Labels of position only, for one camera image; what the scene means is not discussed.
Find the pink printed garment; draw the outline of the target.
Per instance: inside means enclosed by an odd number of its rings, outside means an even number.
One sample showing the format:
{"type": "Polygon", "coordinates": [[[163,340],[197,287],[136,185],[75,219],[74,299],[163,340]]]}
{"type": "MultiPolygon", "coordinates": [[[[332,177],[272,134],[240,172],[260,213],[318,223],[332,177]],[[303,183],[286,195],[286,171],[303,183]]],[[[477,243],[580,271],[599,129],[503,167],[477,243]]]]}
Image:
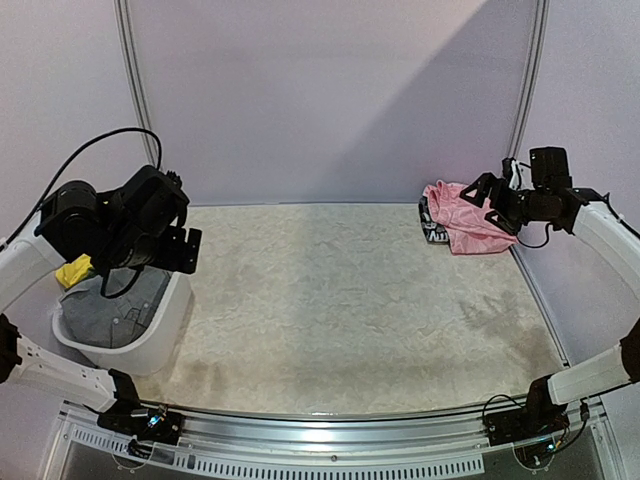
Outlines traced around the pink printed garment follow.
{"type": "Polygon", "coordinates": [[[517,244],[515,236],[485,219],[489,203],[476,207],[460,197],[465,184],[438,180],[423,192],[432,222],[440,225],[449,238],[453,255],[485,255],[502,253],[517,244]]]}

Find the black white plaid shirt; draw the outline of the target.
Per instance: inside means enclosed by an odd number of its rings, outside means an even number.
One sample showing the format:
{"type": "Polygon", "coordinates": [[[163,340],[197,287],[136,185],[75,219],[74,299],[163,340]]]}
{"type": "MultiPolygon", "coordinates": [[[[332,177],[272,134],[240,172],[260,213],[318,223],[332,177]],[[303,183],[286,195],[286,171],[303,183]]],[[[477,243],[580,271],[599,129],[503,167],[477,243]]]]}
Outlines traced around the black white plaid shirt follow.
{"type": "Polygon", "coordinates": [[[445,227],[435,222],[431,217],[429,210],[428,199],[423,196],[418,203],[418,211],[420,224],[425,236],[426,241],[429,244],[435,245],[449,245],[450,238],[445,227]]]}

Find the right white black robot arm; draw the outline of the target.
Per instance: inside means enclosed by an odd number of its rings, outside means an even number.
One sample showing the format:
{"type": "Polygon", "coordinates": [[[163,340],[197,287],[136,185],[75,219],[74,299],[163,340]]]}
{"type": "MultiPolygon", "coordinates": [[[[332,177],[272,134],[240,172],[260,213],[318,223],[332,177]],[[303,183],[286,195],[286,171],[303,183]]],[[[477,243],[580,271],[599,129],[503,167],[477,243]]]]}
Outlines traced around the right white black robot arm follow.
{"type": "MultiPolygon", "coordinates": [[[[460,198],[476,207],[486,206],[484,219],[509,235],[532,222],[564,232],[593,254],[586,269],[572,267],[570,276],[591,287],[594,298],[607,292],[604,280],[616,277],[618,285],[639,294],[639,233],[616,212],[608,195],[574,184],[567,152],[546,146],[529,152],[529,185],[518,181],[516,160],[506,159],[503,172],[481,174],[465,187],[460,198]]],[[[639,327],[612,347],[557,373],[532,382],[526,407],[517,415],[517,427],[537,436],[555,420],[567,404],[599,396],[639,381],[639,327]]]]}

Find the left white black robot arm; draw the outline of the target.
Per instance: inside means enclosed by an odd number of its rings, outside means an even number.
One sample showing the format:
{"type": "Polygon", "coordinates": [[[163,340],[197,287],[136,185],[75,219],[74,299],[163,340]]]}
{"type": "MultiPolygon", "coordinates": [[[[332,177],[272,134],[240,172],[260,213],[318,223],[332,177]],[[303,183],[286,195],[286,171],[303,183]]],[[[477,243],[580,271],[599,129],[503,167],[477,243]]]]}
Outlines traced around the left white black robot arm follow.
{"type": "MultiPolygon", "coordinates": [[[[85,181],[50,183],[1,244],[1,307],[7,309],[43,277],[86,254],[102,279],[121,268],[192,274],[202,233],[186,229],[189,199],[182,180],[161,165],[141,167],[123,186],[99,192],[85,181]]],[[[148,426],[130,376],[92,370],[54,354],[1,319],[1,380],[50,391],[95,413],[109,412],[128,434],[148,426]]]]}

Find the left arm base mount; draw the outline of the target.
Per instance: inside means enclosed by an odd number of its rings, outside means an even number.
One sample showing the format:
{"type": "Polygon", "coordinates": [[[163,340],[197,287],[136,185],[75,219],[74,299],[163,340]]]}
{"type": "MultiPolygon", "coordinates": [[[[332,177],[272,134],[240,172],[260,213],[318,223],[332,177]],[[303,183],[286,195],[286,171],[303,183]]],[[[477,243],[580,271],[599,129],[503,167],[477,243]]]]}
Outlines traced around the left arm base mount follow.
{"type": "Polygon", "coordinates": [[[138,441],[176,446],[182,433],[184,416],[169,410],[164,404],[156,408],[144,407],[128,374],[115,369],[110,369],[108,374],[114,381],[115,403],[98,413],[97,425],[105,430],[135,437],[138,441]]]}

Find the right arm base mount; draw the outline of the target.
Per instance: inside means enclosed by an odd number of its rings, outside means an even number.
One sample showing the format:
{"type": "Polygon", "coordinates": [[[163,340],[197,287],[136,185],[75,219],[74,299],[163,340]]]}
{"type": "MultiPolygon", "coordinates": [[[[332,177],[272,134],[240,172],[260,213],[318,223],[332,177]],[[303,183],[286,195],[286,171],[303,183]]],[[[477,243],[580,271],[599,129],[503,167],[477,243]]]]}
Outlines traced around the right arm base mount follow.
{"type": "Polygon", "coordinates": [[[550,435],[570,425],[566,404],[552,402],[548,392],[534,388],[523,403],[506,394],[489,398],[481,411],[481,422],[490,446],[550,435]],[[511,409],[489,411],[496,400],[506,400],[511,409]]]}

